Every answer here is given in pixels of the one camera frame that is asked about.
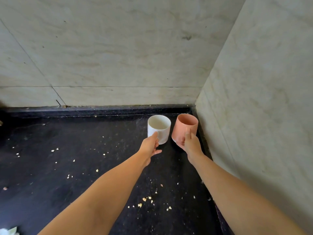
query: white mug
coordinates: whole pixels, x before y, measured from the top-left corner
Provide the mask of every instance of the white mug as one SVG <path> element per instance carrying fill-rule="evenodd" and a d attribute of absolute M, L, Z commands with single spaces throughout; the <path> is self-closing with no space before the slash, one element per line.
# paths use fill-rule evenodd
<path fill-rule="evenodd" d="M 164 115 L 153 115 L 148 119 L 148 137 L 158 132 L 159 144 L 166 143 L 170 134 L 171 120 Z"/>

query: tiled wall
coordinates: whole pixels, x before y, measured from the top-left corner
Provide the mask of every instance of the tiled wall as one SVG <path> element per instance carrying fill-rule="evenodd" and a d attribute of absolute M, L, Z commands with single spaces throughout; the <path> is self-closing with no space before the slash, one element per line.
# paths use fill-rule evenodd
<path fill-rule="evenodd" d="M 196 102 L 214 161 L 313 234 L 313 0 L 246 0 Z"/>
<path fill-rule="evenodd" d="M 194 103 L 244 1 L 0 0 L 0 104 Z"/>

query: hand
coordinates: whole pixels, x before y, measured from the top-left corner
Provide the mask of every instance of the hand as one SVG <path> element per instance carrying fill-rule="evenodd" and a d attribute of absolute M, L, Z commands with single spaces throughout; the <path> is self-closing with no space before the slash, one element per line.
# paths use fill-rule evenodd
<path fill-rule="evenodd" d="M 151 157 L 155 154 L 159 154 L 162 150 L 157 150 L 159 146 L 159 139 L 157 138 L 157 132 L 154 132 L 150 137 L 145 138 L 140 146 L 139 153 L 147 158 L 145 166 L 148 166 Z"/>
<path fill-rule="evenodd" d="M 193 133 L 190 133 L 190 129 L 186 131 L 185 134 L 185 145 L 182 146 L 188 155 L 188 160 L 191 164 L 194 163 L 194 160 L 199 155 L 203 155 L 201 150 L 201 145 L 198 137 Z"/>

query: forearm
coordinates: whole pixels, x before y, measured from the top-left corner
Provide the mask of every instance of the forearm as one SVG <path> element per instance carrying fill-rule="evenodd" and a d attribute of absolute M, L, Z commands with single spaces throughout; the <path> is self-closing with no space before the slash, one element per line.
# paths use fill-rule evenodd
<path fill-rule="evenodd" d="M 103 174 L 39 235 L 108 234 L 125 206 L 144 164 L 144 155 L 136 153 Z"/>
<path fill-rule="evenodd" d="M 236 235 L 305 234 L 278 208 L 205 155 L 193 165 Z"/>

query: mug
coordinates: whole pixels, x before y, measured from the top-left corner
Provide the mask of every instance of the mug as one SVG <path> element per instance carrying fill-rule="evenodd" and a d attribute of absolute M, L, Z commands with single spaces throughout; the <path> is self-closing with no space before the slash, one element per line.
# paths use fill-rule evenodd
<path fill-rule="evenodd" d="M 190 114 L 180 114 L 177 119 L 172 133 L 173 141 L 180 147 L 185 145 L 186 130 L 196 134 L 198 129 L 198 119 Z"/>
<path fill-rule="evenodd" d="M 164 144 L 170 134 L 171 120 L 164 115 L 153 115 L 148 119 L 148 137 L 158 132 L 159 144 Z"/>

